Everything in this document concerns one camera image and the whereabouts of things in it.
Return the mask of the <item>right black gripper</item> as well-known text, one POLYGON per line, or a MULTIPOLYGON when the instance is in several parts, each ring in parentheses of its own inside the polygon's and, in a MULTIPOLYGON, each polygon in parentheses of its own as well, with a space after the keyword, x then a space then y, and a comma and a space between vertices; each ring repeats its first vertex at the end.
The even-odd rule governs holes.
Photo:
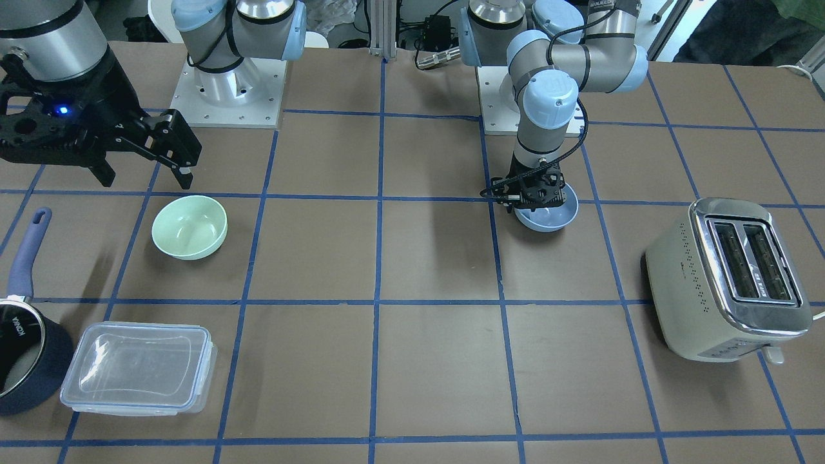
POLYGON ((86 73, 44 82, 26 70, 20 53, 2 58, 2 159, 17 164, 88 168, 105 188, 116 172, 112 151, 133 152, 168 168, 189 190, 202 150, 183 115, 142 109, 112 51, 86 73))

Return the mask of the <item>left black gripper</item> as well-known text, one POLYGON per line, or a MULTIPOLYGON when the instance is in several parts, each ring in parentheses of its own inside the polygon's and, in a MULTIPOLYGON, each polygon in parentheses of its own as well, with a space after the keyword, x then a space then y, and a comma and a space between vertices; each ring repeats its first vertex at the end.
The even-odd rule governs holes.
POLYGON ((560 208, 568 197, 563 192, 565 176, 557 164, 540 164, 536 173, 521 162, 512 161, 506 177, 497 178, 497 203, 515 209, 560 208))

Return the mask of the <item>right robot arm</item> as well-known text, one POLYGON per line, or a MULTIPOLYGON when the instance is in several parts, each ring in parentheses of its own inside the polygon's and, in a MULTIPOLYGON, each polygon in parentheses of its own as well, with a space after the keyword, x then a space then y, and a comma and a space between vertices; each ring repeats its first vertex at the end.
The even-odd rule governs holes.
MULTIPOLYGON (((251 60, 296 61, 306 43, 300 1, 174 1, 171 14, 207 102, 248 102, 251 60)), ((202 144, 177 109, 142 109, 85 2, 3 1, 2 69, 3 160, 88 168, 110 187, 107 153, 130 151, 191 187, 202 144)))

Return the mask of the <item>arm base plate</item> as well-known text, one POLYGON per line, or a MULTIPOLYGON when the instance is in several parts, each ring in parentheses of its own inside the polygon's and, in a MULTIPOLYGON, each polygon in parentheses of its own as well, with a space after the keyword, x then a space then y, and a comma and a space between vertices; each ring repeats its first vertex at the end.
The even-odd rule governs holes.
POLYGON ((538 76, 543 72, 548 72, 553 79, 554 90, 560 89, 563 92, 563 97, 559 98, 561 108, 570 114, 565 137, 574 138, 581 134, 585 117, 578 103, 579 86, 567 73, 545 66, 522 74, 527 81, 513 85, 507 67, 484 66, 477 68, 476 76, 485 134, 515 135, 518 132, 518 92, 525 90, 527 83, 539 81, 538 76))
POLYGON ((170 108, 189 126, 277 129, 287 62, 247 58, 224 73, 206 73, 184 64, 170 108))

